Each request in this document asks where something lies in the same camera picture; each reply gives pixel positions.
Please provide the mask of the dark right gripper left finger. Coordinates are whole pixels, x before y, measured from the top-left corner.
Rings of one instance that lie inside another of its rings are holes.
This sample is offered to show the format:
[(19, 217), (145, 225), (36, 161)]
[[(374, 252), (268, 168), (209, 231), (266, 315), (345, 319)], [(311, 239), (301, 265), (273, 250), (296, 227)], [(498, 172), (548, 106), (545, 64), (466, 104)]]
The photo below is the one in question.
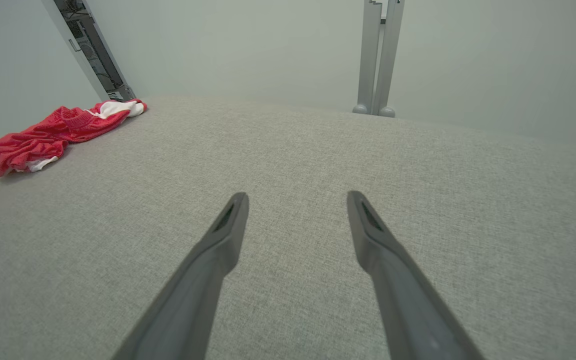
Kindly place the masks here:
[(115, 360), (203, 360), (224, 278), (238, 264), (249, 196), (233, 194), (113, 355)]

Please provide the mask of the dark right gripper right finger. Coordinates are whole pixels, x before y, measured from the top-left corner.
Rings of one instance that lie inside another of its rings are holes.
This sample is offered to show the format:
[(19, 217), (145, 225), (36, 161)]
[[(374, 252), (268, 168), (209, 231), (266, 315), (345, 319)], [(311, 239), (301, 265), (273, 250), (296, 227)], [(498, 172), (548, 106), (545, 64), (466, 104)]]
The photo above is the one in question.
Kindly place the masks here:
[(391, 359), (482, 360), (461, 323), (361, 192), (347, 194), (347, 213), (356, 258), (374, 285)]

